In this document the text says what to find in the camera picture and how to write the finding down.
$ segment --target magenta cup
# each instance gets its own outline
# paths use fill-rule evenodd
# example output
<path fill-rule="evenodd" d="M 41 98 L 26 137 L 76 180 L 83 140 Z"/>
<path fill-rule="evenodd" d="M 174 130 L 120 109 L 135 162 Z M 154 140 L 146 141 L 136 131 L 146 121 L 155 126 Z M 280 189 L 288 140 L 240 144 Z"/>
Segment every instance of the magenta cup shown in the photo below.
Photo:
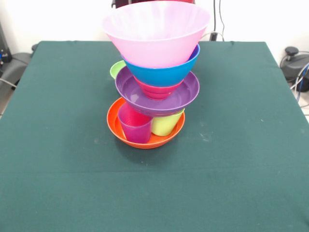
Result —
<path fill-rule="evenodd" d="M 125 103 L 118 111 L 118 118 L 128 141 L 146 144 L 150 140 L 152 117 L 135 111 Z"/>

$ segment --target lime green cup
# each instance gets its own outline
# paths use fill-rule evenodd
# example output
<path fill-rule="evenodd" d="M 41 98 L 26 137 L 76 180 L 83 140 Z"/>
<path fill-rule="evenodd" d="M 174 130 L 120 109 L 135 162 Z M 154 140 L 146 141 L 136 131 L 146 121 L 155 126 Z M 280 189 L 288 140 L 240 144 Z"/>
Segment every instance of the lime green cup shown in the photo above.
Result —
<path fill-rule="evenodd" d="M 124 60 L 121 60 L 121 61 L 115 63 L 115 64 L 111 67 L 111 70 L 110 70 L 110 74 L 111 74 L 112 78 L 116 79 L 117 74 L 119 73 L 119 71 L 120 71 L 124 66 L 126 66 L 126 63 L 125 63 Z"/>
<path fill-rule="evenodd" d="M 183 112 L 184 109 L 174 115 L 154 117 L 151 132 L 157 136 L 168 136 L 174 129 Z"/>

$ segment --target red bowl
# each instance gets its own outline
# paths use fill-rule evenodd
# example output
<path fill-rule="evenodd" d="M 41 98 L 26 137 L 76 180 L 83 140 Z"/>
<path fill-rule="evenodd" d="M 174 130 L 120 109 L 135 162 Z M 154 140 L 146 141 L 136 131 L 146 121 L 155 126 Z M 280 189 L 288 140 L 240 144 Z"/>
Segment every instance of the red bowl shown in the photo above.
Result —
<path fill-rule="evenodd" d="M 174 85 L 174 86 L 168 86 L 168 87 L 156 87 L 156 86 L 150 86 L 147 85 L 140 80 L 138 80 L 136 77 L 134 77 L 137 84 L 140 86 L 143 93 L 150 99 L 160 101 L 166 99 L 169 95 L 171 95 L 183 82 L 183 80 Z"/>

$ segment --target bowl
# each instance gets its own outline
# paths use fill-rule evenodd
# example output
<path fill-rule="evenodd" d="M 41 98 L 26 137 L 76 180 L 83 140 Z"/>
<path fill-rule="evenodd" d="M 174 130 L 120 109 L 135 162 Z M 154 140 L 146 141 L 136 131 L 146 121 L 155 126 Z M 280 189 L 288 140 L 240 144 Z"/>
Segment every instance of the bowl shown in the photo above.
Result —
<path fill-rule="evenodd" d="M 136 66 L 125 60 L 125 58 L 124 61 L 139 81 L 151 86 L 168 87 L 180 83 L 188 75 L 197 61 L 199 52 L 200 46 L 197 45 L 187 62 L 163 69 Z"/>
<path fill-rule="evenodd" d="M 119 118 L 117 116 L 117 112 L 119 111 L 120 107 L 126 103 L 125 99 L 119 98 L 117 99 L 109 108 L 107 113 L 107 125 L 111 132 L 122 142 L 128 144 L 129 146 L 136 147 L 139 149 L 152 149 L 156 147 L 160 147 L 169 141 L 171 141 L 183 128 L 185 122 L 185 114 L 183 113 L 178 120 L 176 126 L 172 130 L 172 132 L 168 136 L 160 137 L 154 134 L 150 135 L 150 140 L 145 144 L 139 143 L 132 143 L 126 139 L 124 136 L 124 132 L 122 130 Z"/>
<path fill-rule="evenodd" d="M 186 108 L 197 97 L 199 92 L 198 79 L 192 72 L 163 101 L 154 101 L 146 97 L 127 67 L 120 70 L 115 84 L 119 94 L 127 103 L 136 111 L 152 117 L 169 116 L 177 113 Z"/>
<path fill-rule="evenodd" d="M 155 86 L 150 86 L 150 85 L 147 85 L 147 84 L 139 81 L 136 77 L 134 77 L 134 79 L 137 82 L 137 84 L 140 86 L 143 93 L 148 98 L 150 98 L 152 100 L 156 100 L 156 101 L 161 101 L 161 100 L 166 99 L 183 82 L 183 81 L 181 81 L 180 83 L 178 83 L 174 86 L 169 86 L 169 87 L 155 87 Z"/>
<path fill-rule="evenodd" d="M 110 69 L 110 75 L 112 78 L 116 79 L 117 74 L 119 73 L 119 71 L 126 65 L 126 63 L 121 60 L 117 63 L 115 63 L 111 69 Z"/>
<path fill-rule="evenodd" d="M 166 68 L 187 62 L 209 20 L 195 4 L 146 1 L 115 9 L 102 27 L 128 62 Z"/>
<path fill-rule="evenodd" d="M 194 0 L 168 0 L 168 1 L 184 1 L 184 2 L 187 2 L 187 3 L 193 3 Z"/>

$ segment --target white wall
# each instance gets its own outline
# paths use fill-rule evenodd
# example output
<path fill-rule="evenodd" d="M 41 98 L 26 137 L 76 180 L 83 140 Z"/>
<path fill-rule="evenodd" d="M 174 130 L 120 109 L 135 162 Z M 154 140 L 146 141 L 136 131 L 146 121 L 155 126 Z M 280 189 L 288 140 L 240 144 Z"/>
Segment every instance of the white wall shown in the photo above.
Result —
<path fill-rule="evenodd" d="M 0 0 L 0 22 L 13 53 L 30 52 L 41 40 L 107 40 L 100 23 L 111 1 Z M 277 61 L 288 45 L 309 51 L 309 0 L 221 1 L 225 40 L 266 41 Z M 212 0 L 196 3 L 212 13 Z"/>

